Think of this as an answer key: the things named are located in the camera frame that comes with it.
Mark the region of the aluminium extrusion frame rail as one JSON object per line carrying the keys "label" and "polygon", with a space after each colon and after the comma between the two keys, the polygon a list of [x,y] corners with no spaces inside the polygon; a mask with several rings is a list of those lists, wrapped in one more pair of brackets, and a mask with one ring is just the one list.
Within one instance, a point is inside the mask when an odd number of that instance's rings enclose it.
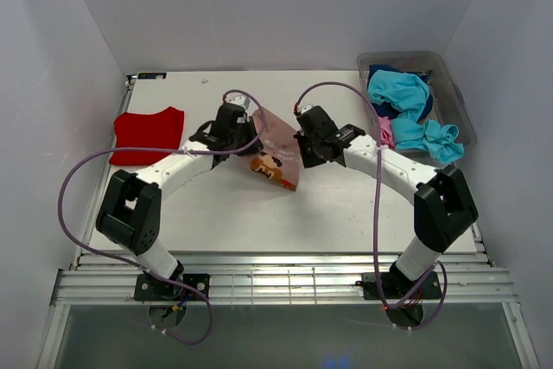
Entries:
{"label": "aluminium extrusion frame rail", "polygon": [[[366,255],[181,254],[188,273],[210,276],[214,305],[361,304],[362,274],[373,270]],[[492,267],[481,252],[441,258],[451,303],[516,302],[509,271]],[[59,272],[53,305],[123,305],[133,302],[136,268],[110,258],[83,254],[77,266]]]}

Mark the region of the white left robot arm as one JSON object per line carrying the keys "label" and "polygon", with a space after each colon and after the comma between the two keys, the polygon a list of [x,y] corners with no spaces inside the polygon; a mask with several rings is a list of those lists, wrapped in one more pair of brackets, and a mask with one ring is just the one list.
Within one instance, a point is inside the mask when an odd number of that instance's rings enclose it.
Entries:
{"label": "white left robot arm", "polygon": [[183,289],[183,267],[159,239],[162,203],[176,190],[229,158],[236,150],[248,156],[261,149],[248,114],[250,100],[238,95],[222,104],[213,121],[204,123],[181,147],[134,173],[120,169],[111,176],[96,229],[128,251],[145,270],[156,274],[154,290],[164,299]]}

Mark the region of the light pink t-shirt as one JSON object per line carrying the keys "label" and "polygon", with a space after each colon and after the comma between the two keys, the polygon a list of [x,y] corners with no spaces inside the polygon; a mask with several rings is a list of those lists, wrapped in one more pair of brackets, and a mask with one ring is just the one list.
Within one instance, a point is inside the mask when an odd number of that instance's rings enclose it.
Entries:
{"label": "light pink t-shirt", "polygon": [[389,117],[378,117],[380,138],[379,143],[390,149],[396,147],[391,119]]}

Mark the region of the turquoise t-shirt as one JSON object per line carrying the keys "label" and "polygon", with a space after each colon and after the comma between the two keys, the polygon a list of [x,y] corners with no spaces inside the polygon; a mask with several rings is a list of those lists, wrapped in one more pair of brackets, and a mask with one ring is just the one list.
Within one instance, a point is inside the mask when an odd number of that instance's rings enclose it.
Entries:
{"label": "turquoise t-shirt", "polygon": [[423,116],[431,94],[418,75],[378,69],[369,77],[367,91],[374,105],[387,104],[397,112],[391,119],[396,149],[423,150],[442,165],[464,156],[456,125],[442,125]]}

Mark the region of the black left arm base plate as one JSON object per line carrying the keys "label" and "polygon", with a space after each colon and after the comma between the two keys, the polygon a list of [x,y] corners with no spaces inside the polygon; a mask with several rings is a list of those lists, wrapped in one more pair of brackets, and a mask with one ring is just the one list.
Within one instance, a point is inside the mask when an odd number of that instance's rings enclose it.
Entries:
{"label": "black left arm base plate", "polygon": [[[197,289],[205,297],[209,296],[209,274],[184,274],[182,282],[187,286]],[[148,274],[137,276],[133,299],[139,302],[180,302],[185,299],[200,301],[200,297],[190,289],[183,289],[182,287],[159,281]]]}

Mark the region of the clear plastic bin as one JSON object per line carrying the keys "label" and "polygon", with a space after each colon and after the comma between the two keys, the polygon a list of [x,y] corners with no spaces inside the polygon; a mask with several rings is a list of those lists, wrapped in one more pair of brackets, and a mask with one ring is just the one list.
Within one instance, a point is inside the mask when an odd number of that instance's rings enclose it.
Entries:
{"label": "clear plastic bin", "polygon": [[465,103],[457,85],[452,81],[442,57],[433,51],[397,51],[363,53],[357,58],[359,79],[368,87],[368,79],[376,66],[413,73],[429,87],[432,108],[420,120],[435,120],[440,126],[455,125],[459,129],[456,143],[462,143],[465,151],[476,143],[476,135],[467,115]]}

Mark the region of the folded red t-shirt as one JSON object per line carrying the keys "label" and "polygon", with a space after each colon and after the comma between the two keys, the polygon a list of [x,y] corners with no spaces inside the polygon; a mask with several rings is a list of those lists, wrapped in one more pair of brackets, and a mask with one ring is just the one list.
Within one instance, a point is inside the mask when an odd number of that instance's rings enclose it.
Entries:
{"label": "folded red t-shirt", "polygon": [[[151,114],[125,112],[113,123],[117,148],[172,149],[180,147],[185,125],[185,112],[172,106]],[[139,167],[161,161],[168,153],[149,151],[115,152],[111,166]]]}

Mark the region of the blue label sticker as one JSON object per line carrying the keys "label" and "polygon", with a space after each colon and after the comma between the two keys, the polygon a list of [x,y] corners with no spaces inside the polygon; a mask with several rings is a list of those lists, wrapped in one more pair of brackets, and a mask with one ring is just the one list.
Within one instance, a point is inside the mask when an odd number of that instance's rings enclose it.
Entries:
{"label": "blue label sticker", "polygon": [[142,72],[137,75],[138,80],[165,80],[166,78],[165,72]]}

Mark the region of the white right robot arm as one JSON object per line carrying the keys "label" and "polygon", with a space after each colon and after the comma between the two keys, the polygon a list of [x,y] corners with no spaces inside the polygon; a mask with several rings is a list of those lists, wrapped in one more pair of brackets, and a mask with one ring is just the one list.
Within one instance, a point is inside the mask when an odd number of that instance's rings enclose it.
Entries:
{"label": "white right robot arm", "polygon": [[412,296],[424,272],[478,219],[464,174],[452,164],[438,169],[414,162],[352,124],[339,128],[318,105],[295,115],[304,168],[338,163],[381,180],[413,206],[415,236],[386,277],[396,295]]}

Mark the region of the dusty pink t-shirt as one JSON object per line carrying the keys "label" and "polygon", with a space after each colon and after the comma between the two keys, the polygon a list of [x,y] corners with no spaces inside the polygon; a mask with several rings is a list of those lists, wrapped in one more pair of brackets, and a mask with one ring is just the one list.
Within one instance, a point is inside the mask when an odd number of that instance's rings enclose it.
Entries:
{"label": "dusty pink t-shirt", "polygon": [[260,137],[263,148],[248,159],[250,170],[264,179],[296,191],[300,181],[301,155],[295,129],[271,111],[264,109],[265,129]]}

